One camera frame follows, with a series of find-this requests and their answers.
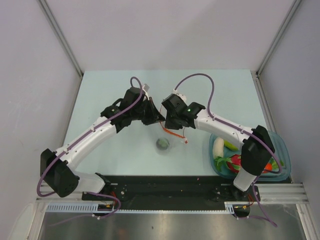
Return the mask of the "dark fake eggplant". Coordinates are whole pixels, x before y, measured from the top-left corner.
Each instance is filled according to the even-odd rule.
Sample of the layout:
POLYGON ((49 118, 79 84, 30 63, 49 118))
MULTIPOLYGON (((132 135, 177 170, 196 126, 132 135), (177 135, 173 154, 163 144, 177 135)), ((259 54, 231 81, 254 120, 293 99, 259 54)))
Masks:
POLYGON ((160 137, 156 140, 156 147, 161 151, 167 150, 170 147, 170 142, 167 138, 160 137))

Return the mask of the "clear orange zip top bag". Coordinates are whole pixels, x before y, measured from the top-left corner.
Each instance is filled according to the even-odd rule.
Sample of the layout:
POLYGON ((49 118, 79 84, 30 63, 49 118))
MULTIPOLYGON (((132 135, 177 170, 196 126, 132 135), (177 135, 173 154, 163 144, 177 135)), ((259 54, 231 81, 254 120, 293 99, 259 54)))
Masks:
POLYGON ((188 136, 186 135, 186 127, 179 130, 167 129, 165 128, 165 121, 156 124, 154 129, 154 145, 155 150, 159 155, 169 155, 176 152, 183 151, 190 146, 188 136), (156 141, 158 138, 167 138, 169 140, 170 146, 166 150, 159 150, 156 147, 156 141))

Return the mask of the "white fake daikon radish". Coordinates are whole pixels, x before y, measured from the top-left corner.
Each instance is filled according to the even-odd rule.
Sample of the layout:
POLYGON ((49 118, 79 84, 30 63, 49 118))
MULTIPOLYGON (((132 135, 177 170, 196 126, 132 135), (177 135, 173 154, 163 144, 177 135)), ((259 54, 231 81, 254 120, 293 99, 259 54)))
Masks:
POLYGON ((212 154, 214 159, 224 157, 224 140, 221 137, 214 140, 212 154))

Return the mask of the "green fake pear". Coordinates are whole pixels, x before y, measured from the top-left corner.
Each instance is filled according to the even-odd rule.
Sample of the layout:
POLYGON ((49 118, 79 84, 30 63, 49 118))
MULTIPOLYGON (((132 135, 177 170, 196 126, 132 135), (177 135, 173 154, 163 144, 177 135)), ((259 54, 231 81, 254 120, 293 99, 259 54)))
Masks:
POLYGON ((235 145, 233 145, 232 143, 230 143, 226 140, 224 141, 224 146, 231 151, 238 151, 239 150, 235 145))

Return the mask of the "red fake pepper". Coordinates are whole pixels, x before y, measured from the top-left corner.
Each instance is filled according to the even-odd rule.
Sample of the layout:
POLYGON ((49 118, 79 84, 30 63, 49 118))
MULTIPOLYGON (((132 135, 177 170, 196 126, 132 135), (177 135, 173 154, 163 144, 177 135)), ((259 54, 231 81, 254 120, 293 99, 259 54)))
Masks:
POLYGON ((214 159, 214 163, 216 165, 216 169, 220 172, 222 171, 222 167, 224 166, 229 171, 237 174, 241 169, 241 160, 241 155, 234 154, 233 156, 228 158, 218 156, 214 159))

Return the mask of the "orange fake carrot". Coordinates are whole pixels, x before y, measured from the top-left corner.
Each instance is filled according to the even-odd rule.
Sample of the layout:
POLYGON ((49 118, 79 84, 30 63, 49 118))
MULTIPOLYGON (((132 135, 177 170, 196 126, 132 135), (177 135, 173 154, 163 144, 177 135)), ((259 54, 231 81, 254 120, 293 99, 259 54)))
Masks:
POLYGON ((267 165, 264 168, 264 171, 262 172, 263 174, 278 174, 279 173, 279 165, 277 162, 271 158, 270 161, 267 163, 267 165))

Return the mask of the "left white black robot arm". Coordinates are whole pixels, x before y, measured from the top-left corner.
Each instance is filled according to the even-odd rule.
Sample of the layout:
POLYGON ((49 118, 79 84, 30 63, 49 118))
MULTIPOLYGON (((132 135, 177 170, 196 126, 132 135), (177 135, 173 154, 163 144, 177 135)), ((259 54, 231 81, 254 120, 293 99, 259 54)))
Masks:
POLYGON ((128 89, 123 98, 106 107, 100 117, 80 136, 55 151, 44 150, 40 155, 40 179, 59 197, 69 196, 75 190, 93 192, 100 200, 110 196, 109 181, 100 173, 77 172, 85 157, 105 140, 118 134, 133 121, 145 126, 163 122, 151 97, 136 87, 128 89))

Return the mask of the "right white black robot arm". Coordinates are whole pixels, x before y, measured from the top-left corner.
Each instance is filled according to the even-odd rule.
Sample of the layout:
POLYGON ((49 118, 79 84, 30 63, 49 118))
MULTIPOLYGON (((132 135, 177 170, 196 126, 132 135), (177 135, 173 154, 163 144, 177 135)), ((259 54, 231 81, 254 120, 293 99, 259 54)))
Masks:
POLYGON ((178 94, 171 94, 162 101, 166 109, 165 127, 171 130, 193 128, 214 134, 241 150, 241 167, 230 188, 231 196, 242 201, 249 194, 249 187, 262 174, 275 148, 267 129, 237 125, 218 115, 213 115, 205 106, 192 102, 189 105, 178 94))

